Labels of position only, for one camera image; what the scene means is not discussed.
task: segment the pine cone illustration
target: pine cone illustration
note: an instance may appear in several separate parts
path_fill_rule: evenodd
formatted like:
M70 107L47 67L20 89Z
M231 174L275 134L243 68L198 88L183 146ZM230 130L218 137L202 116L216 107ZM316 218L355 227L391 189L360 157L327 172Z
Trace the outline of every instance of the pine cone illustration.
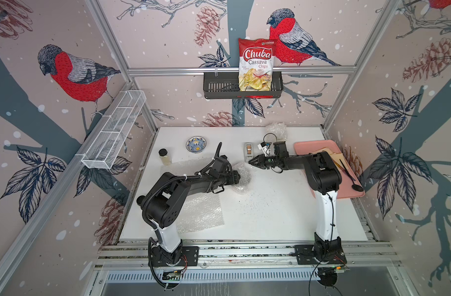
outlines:
M28 12L33 10L21 0L0 0L0 13L7 12L7 16L0 21L0 37L17 39L18 35L32 31L33 23Z
M204 43L208 44L216 37L216 32L219 31L219 15L212 7L202 7L201 12L196 15L196 22L194 42L202 47Z
M341 151L345 160L347 160L347 163L350 165L350 168L357 176L357 179L360 180L362 173L364 172L360 157L358 157L354 152L352 152L352 148L350 146L345 149L342 149L341 147Z
M226 111L219 111L219 113L208 114L206 121L201 123L206 127L232 127L236 119Z
M99 251L105 245L112 244L117 228L121 223L124 206L118 203L115 198L109 199L101 212L101 220L99 221L99 229L96 230L94 236L97 236L97 243L100 243Z
M411 61L408 68L403 70L403 80L416 82L429 76L437 76L451 63L451 39L442 38L439 42L431 43L418 59Z

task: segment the white mesh shelf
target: white mesh shelf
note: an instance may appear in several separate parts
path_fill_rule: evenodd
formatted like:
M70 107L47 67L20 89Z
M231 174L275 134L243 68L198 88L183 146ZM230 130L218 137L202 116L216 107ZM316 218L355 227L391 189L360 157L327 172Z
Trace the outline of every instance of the white mesh shelf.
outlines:
M81 160L89 169L110 169L145 104L143 91L126 91Z

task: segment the black cable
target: black cable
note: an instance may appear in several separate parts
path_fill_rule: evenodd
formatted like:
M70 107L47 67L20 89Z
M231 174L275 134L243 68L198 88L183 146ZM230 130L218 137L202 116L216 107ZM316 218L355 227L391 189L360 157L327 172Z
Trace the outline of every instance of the black cable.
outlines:
M332 198L330 197L329 193L326 192L327 196L329 197L330 200L330 204L332 205L332 221L330 222L330 225L332 226L332 228L330 229L330 240L332 240L332 236L334 235L334 204L332 203ZM329 250L326 250L326 253L324 254L323 258L326 258L327 253ZM312 279L312 275L314 274L314 272L316 271L317 267L319 266L319 264L321 264L322 261L319 261L319 263L316 265L316 267L314 268L314 270L311 273L311 276L309 277L309 283L308 283L308 294L309 296L311 296L311 279Z
M336 286L333 286L333 288L336 289L337 292L339 292L339 294L341 294L341 296L344 296L344 295L342 295L341 291Z

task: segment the white dot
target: white dot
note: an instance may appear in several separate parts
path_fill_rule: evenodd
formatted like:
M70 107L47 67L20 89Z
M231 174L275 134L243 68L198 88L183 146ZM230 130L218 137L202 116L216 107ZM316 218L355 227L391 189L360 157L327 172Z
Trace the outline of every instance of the white dot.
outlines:
M63 230L59 234L56 235L56 239L58 241L61 241L61 240L63 240L65 238L65 236L66 236L66 230Z

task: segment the ventilation grille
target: ventilation grille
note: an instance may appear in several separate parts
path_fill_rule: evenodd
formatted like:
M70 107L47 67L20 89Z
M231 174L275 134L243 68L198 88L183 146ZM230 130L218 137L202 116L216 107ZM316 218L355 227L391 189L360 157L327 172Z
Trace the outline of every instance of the ventilation grille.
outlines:
M303 281L309 280L314 268L293 269L190 269L183 275L183 283L251 282L251 281ZM319 280L317 271L312 280ZM150 270L113 270L108 283L152 283Z

